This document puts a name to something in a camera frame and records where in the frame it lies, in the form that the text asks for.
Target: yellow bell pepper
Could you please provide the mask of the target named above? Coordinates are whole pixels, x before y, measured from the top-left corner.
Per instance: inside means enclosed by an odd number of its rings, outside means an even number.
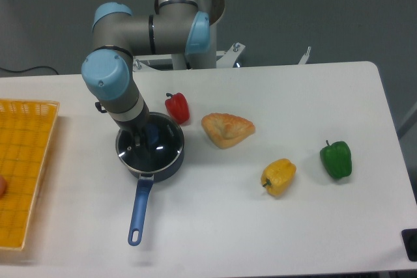
[[[293,181],[296,166],[288,159],[280,159],[266,167],[261,183],[270,195],[281,195]]]

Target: cooking pot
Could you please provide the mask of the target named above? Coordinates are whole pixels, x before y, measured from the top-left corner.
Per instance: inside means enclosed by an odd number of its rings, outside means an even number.
[[[184,160],[184,134],[171,117],[149,113],[144,137],[140,145],[135,144],[138,140],[124,130],[120,130],[116,138],[119,159],[138,178],[128,235],[130,245],[141,242],[149,193],[154,182],[174,175]]]

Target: pepper stem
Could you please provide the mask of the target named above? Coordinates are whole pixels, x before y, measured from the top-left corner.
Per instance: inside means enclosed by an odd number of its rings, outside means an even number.
[[[262,185],[263,187],[271,186],[271,181],[269,179],[266,179],[266,182]]]

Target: black wire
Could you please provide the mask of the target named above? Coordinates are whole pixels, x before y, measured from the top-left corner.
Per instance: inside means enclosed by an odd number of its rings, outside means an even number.
[[[26,68],[25,70],[20,70],[20,71],[8,70],[6,68],[1,68],[1,67],[0,67],[0,70],[8,72],[8,73],[24,73],[24,72],[28,72],[28,71],[31,71],[31,70],[36,70],[37,68],[49,68],[51,71],[55,72],[55,74],[59,75],[59,73],[58,73],[58,71],[56,71],[56,69],[54,69],[53,67],[48,66],[48,65],[34,66],[32,68]]]

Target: light blue joint cover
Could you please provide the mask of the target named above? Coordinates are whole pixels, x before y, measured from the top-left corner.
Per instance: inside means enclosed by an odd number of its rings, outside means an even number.
[[[185,53],[204,53],[210,47],[210,21],[206,12],[197,12],[188,35]]]
[[[130,82],[129,67],[116,51],[96,50],[84,60],[81,74],[87,88],[99,100],[120,97]]]
[[[99,19],[112,13],[127,13],[130,16],[133,15],[132,10],[130,10],[128,6],[125,6],[121,3],[104,3],[96,10],[96,14],[94,15],[93,29]]]

